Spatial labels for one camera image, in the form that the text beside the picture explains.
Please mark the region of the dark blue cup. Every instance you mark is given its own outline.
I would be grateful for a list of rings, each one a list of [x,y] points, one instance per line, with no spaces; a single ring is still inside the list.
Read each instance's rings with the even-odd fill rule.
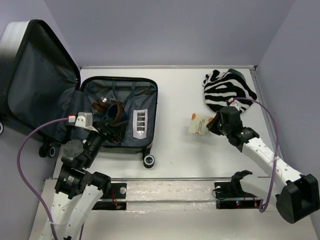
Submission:
[[[107,110],[107,116],[108,118],[112,119],[113,124],[117,124],[121,120],[121,112],[122,109],[117,104],[111,105]]]

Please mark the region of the brown leather belt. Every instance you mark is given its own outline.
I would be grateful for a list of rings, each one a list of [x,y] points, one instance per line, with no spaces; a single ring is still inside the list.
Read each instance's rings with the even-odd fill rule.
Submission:
[[[119,107],[121,107],[121,114],[120,114],[121,120],[119,121],[119,123],[116,123],[116,124],[120,124],[122,122],[127,121],[128,117],[125,112],[125,108],[122,102],[120,102],[117,99],[108,98],[106,96],[98,97],[95,100],[95,102],[92,103],[91,109],[94,115],[98,117],[102,117],[103,120],[107,120],[107,122],[110,123],[111,125],[116,125],[112,123],[113,120],[111,118],[108,118],[108,115],[107,115],[108,108],[113,104],[117,104]]]

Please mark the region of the white orange card packet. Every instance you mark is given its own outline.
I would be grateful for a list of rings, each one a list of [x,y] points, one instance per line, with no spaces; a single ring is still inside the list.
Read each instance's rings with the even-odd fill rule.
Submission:
[[[214,118],[211,116],[193,113],[191,116],[191,121],[189,125],[188,131],[192,134],[208,136],[210,131],[207,128],[207,125],[213,120]]]

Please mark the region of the clear blue pin package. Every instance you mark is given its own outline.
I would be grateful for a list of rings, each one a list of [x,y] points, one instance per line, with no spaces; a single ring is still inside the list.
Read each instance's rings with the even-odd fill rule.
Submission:
[[[135,139],[145,139],[148,129],[148,110],[134,110],[132,121],[133,137]]]

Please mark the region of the zebra striped cloth bag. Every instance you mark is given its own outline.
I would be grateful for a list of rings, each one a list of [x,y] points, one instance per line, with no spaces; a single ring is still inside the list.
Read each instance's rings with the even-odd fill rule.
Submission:
[[[205,75],[202,87],[204,103],[215,113],[226,107],[231,99],[235,99],[243,113],[253,104],[250,100],[256,101],[258,98],[247,84],[245,76],[233,68],[224,72],[212,70]]]

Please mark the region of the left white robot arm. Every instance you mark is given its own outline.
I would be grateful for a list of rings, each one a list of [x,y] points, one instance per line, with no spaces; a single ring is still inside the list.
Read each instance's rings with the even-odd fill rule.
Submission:
[[[110,196],[115,210],[118,204],[111,178],[100,172],[90,173],[105,141],[113,140],[107,128],[98,128],[76,119],[75,126],[89,131],[85,140],[68,141],[63,149],[63,162],[56,185],[53,203],[41,240],[74,240],[83,231],[84,223],[98,200]]]

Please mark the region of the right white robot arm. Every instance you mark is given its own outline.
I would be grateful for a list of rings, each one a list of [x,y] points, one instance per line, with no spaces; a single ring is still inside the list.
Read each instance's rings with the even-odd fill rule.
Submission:
[[[255,130],[243,125],[237,107],[221,108],[206,127],[215,135],[225,136],[232,146],[270,177],[266,190],[261,187],[257,189],[260,213],[273,204],[286,222],[294,224],[320,209],[317,178],[312,174],[302,174],[278,157]]]

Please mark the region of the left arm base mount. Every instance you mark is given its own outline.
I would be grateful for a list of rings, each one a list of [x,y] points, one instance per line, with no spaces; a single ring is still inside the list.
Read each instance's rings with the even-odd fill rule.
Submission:
[[[127,183],[112,182],[107,194],[93,206],[93,211],[125,211],[127,209]]]

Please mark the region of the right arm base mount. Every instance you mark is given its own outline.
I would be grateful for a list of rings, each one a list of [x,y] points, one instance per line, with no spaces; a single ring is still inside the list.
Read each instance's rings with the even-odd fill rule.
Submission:
[[[216,200],[216,209],[258,209],[261,199],[252,193],[245,192],[241,184],[241,180],[248,180],[248,176],[252,175],[251,171],[243,170],[236,172],[230,181],[215,182],[211,194]]]

